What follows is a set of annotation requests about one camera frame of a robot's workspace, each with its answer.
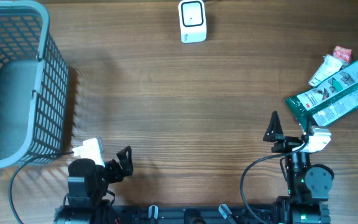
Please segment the white paper packet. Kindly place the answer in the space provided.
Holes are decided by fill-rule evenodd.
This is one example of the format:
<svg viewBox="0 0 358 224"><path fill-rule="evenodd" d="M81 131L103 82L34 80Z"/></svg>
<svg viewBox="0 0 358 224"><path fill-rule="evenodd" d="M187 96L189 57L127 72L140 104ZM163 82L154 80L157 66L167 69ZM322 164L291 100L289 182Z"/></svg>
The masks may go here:
<svg viewBox="0 0 358 224"><path fill-rule="evenodd" d="M329 54L325 55L324 62L320 65L320 67L309 80L309 86L314 87L319 85L323 80L340 71L343 65L344 64L342 60Z"/></svg>

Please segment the small red white carton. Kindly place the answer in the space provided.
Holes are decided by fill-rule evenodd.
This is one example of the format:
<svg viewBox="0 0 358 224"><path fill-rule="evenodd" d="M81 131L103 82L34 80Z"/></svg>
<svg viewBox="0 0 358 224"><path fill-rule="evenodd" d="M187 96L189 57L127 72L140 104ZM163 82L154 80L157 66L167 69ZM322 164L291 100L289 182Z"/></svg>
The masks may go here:
<svg viewBox="0 0 358 224"><path fill-rule="evenodd" d="M352 60L352 50L337 45L333 50L333 57L349 65Z"/></svg>

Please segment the green gloves packet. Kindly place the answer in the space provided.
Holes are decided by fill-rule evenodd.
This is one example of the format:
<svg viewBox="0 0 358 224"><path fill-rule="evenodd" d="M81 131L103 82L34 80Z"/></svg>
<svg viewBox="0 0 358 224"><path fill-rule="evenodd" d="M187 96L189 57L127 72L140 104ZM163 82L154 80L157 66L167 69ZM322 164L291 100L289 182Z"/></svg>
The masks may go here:
<svg viewBox="0 0 358 224"><path fill-rule="evenodd" d="M358 109L358 60L285 103L303 129L307 118L318 126L329 126Z"/></svg>

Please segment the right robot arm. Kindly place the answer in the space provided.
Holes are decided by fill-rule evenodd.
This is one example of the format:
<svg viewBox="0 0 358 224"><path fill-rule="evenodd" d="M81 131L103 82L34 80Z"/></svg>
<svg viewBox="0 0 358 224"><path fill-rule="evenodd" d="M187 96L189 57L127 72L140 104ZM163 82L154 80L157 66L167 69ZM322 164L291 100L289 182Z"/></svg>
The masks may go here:
<svg viewBox="0 0 358 224"><path fill-rule="evenodd" d="M271 223L330 224L326 202L334 172L326 165L313 165L310 161L311 154L322 151L331 141L329 129L309 120L300 137L285 136L274 111L263 140L274 143L272 152L283 156L285 163L281 168L288 187L288 195L277 197L273 203Z"/></svg>

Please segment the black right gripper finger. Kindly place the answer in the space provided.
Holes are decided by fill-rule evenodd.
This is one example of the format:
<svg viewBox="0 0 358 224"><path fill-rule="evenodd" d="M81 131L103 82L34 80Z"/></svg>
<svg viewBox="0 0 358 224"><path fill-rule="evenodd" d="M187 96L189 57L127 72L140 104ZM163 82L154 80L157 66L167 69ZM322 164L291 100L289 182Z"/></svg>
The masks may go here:
<svg viewBox="0 0 358 224"><path fill-rule="evenodd" d="M284 140L284 135L283 135L281 122L278 116L278 112L274 111L271 115L268 128L263 136L263 141L277 142L282 140Z"/></svg>
<svg viewBox="0 0 358 224"><path fill-rule="evenodd" d="M310 133L310 127L313 125L313 118L307 118L306 119L306 126L304 128L304 133L309 134Z"/></svg>

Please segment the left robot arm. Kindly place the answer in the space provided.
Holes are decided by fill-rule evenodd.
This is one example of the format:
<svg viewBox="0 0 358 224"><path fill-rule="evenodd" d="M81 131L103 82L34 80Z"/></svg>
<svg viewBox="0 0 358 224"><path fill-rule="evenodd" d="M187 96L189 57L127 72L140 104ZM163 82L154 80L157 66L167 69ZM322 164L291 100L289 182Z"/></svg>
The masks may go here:
<svg viewBox="0 0 358 224"><path fill-rule="evenodd" d="M55 211L54 223L121 222L112 207L115 200L105 200L104 196L115 196L108 190L109 184L121 182L133 174L132 148L127 146L116 155L118 161L113 159L103 166L92 159L77 159L68 166L68 193L63 205Z"/></svg>

